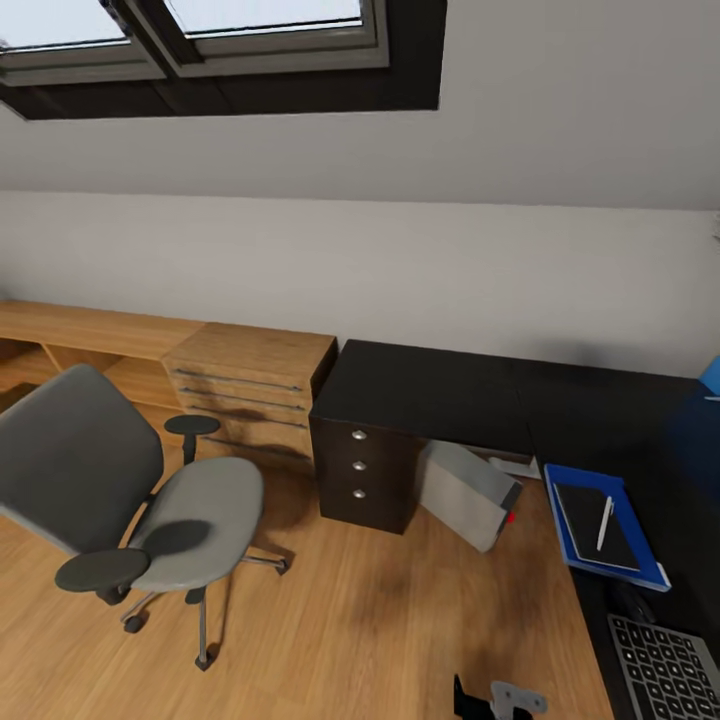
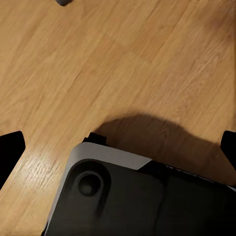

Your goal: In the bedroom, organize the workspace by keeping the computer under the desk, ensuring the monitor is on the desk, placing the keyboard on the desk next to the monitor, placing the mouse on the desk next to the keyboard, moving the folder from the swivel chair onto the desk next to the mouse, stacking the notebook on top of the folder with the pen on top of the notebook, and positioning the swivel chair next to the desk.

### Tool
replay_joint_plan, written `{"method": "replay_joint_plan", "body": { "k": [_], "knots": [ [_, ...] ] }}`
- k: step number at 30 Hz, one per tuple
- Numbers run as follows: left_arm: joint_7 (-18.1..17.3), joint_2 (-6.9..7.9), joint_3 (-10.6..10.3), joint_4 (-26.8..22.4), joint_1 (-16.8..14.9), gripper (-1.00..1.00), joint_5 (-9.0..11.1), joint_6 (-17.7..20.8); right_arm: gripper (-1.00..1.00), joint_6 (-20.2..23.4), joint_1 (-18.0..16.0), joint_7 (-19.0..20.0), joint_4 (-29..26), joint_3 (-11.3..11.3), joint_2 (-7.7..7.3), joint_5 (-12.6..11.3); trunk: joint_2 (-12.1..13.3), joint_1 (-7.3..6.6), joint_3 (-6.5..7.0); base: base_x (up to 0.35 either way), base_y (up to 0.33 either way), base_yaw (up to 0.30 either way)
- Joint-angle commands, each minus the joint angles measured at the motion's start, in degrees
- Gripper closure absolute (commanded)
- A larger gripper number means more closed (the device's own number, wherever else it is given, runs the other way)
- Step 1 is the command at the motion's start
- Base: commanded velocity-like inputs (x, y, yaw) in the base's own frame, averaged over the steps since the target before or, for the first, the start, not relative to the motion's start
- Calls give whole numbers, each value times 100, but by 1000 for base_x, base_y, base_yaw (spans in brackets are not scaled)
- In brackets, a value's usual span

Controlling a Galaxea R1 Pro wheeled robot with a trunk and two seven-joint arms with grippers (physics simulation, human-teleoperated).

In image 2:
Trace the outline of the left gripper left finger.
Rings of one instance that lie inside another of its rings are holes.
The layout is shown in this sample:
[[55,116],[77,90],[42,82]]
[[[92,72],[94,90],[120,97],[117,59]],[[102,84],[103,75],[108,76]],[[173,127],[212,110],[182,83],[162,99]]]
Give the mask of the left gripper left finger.
[[0,190],[26,149],[22,131],[0,136]]

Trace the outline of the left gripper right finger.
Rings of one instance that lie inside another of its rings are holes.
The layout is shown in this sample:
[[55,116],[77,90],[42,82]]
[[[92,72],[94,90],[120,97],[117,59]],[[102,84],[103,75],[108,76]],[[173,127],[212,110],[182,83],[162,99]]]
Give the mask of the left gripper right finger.
[[224,131],[220,148],[236,170],[236,133]]

